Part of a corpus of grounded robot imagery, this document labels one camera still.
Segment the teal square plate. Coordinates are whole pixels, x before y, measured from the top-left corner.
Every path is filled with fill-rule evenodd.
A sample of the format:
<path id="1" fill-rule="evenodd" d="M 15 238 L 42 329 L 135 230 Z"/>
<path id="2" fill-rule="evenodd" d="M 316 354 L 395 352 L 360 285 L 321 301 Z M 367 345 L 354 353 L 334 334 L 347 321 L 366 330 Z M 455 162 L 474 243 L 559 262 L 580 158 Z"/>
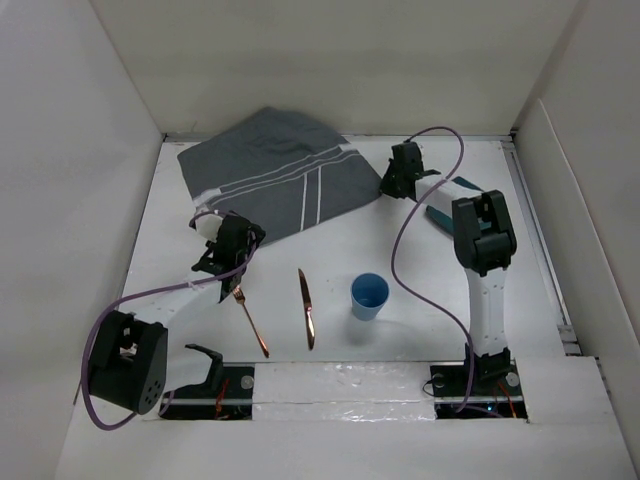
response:
<path id="1" fill-rule="evenodd" d="M 425 201 L 426 216 L 445 234 L 453 236 L 452 202 L 480 195 L 483 190 L 463 177 L 454 177 L 436 189 Z"/>

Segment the grey striped placemat cloth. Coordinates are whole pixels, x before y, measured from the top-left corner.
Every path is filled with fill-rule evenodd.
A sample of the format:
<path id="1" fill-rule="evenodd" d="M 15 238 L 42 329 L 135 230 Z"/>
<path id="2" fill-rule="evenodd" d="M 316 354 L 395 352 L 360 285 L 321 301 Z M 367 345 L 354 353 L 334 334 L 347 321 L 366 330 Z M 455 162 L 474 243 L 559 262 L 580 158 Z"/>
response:
<path id="1" fill-rule="evenodd" d="M 196 207 L 236 213 L 274 243 L 366 206 L 380 176 L 344 136 L 306 114 L 266 107 L 179 153 Z"/>

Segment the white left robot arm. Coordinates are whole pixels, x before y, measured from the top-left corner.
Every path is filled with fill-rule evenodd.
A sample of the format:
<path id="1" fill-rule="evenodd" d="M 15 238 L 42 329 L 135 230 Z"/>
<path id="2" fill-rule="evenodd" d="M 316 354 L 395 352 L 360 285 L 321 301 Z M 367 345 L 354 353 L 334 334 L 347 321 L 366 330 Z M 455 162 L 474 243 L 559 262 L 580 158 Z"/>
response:
<path id="1" fill-rule="evenodd" d="M 201 396 L 222 387 L 222 356 L 180 331 L 199 307 L 215 307 L 238 290 L 265 230 L 236 212 L 201 211 L 189 222 L 205 240 L 205 251 L 185 280 L 122 297 L 99 315 L 87 338 L 80 392 L 100 429 L 92 401 L 100 399 L 128 411 L 148 414 L 162 399 L 186 386 Z"/>

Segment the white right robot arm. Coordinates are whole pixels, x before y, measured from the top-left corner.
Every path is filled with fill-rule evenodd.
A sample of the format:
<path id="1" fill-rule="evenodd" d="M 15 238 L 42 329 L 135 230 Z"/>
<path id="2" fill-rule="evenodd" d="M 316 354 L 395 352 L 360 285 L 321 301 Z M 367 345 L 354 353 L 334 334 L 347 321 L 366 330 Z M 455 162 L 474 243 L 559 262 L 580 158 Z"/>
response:
<path id="1" fill-rule="evenodd" d="M 504 195 L 467 179 L 445 180 L 426 170 L 417 143 L 391 148 L 380 192 L 426 205 L 426 214 L 453 240 L 469 290 L 470 340 L 465 345 L 462 381 L 467 393 L 483 394 L 511 369 L 504 326 L 504 286 L 517 241 Z"/>

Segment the copper fork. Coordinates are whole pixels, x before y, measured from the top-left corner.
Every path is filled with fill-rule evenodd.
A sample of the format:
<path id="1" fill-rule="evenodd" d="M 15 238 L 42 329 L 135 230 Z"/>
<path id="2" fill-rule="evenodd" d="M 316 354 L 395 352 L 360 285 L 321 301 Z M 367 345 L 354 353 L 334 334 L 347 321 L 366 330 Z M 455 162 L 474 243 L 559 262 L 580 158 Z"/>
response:
<path id="1" fill-rule="evenodd" d="M 268 348 L 266 342 L 264 341 L 262 335 L 259 333 L 259 331 L 258 331 L 258 329 L 257 329 L 257 327 L 255 325 L 255 322 L 254 322 L 254 320 L 253 320 L 253 318 L 252 318 L 252 316 L 251 316 L 251 314 L 250 314 L 250 312 L 249 312 L 249 310 L 248 310 L 248 308 L 246 306 L 246 297 L 245 297 L 244 292 L 243 292 L 243 290 L 241 289 L 240 286 L 236 286 L 234 288 L 233 297 L 234 297 L 236 303 L 242 307 L 242 309 L 244 311 L 244 314 L 246 315 L 246 318 L 248 319 L 249 324 L 251 326 L 251 329 L 252 329 L 252 331 L 254 333 L 254 336 L 255 336 L 255 338 L 256 338 L 259 346 L 260 346 L 260 349 L 262 351 L 263 356 L 266 359 L 269 359 L 270 358 L 269 348 Z"/>

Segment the copper knife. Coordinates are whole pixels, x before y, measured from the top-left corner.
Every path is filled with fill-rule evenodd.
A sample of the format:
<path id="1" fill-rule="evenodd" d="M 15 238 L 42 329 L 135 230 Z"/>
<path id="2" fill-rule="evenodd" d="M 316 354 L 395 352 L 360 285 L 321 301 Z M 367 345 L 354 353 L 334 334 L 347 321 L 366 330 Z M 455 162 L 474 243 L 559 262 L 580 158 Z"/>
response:
<path id="1" fill-rule="evenodd" d="M 301 269 L 298 269 L 298 276 L 300 282 L 301 296 L 305 315 L 305 327 L 307 336 L 308 350 L 312 351 L 315 346 L 315 326 L 312 318 L 312 300 L 309 292 L 306 276 Z"/>

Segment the blue plastic cup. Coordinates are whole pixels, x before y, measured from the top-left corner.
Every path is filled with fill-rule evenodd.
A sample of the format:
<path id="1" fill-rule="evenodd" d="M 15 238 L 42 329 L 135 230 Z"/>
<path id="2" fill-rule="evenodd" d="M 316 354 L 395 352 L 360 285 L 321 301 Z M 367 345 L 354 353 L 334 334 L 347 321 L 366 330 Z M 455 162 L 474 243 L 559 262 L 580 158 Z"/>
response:
<path id="1" fill-rule="evenodd" d="M 386 304 L 390 289 L 387 281 L 375 273 L 356 277 L 350 289 L 352 313 L 361 321 L 373 320 Z"/>

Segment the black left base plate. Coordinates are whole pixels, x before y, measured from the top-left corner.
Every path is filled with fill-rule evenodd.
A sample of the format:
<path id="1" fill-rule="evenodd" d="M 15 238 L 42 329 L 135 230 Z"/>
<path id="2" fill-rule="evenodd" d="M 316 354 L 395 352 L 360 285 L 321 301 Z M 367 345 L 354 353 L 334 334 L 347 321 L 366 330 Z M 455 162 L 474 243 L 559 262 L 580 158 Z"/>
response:
<path id="1" fill-rule="evenodd" d="M 224 364 L 222 373 L 163 398 L 164 420 L 245 421 L 252 419 L 255 365 Z"/>

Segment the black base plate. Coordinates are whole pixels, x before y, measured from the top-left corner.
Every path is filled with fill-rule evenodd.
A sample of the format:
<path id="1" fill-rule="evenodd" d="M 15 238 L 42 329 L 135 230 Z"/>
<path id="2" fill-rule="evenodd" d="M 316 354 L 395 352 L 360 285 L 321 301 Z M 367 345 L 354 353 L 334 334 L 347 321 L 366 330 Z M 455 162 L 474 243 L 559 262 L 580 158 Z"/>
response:
<path id="1" fill-rule="evenodd" d="M 245 421 L 252 419 L 255 365 L 224 364 L 222 373 L 163 398 L 164 420 Z"/>
<path id="2" fill-rule="evenodd" d="M 507 373 L 483 383 L 475 381 L 462 410 L 468 384 L 468 374 L 461 363 L 436 363 L 430 366 L 430 378 L 422 391 L 434 401 L 437 420 L 528 418 L 517 366 Z"/>

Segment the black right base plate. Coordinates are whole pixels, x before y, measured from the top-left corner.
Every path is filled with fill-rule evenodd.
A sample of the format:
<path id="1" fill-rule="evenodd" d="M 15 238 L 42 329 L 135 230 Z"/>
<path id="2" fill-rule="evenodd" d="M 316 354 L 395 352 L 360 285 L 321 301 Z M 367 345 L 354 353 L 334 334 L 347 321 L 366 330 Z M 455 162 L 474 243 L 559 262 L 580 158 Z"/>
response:
<path id="1" fill-rule="evenodd" d="M 468 384 L 468 374 L 461 363 L 436 363 L 430 366 L 430 378 L 422 391 L 434 401 L 437 420 L 528 418 L 517 366 L 507 373 L 483 383 L 475 381 L 462 410 Z"/>

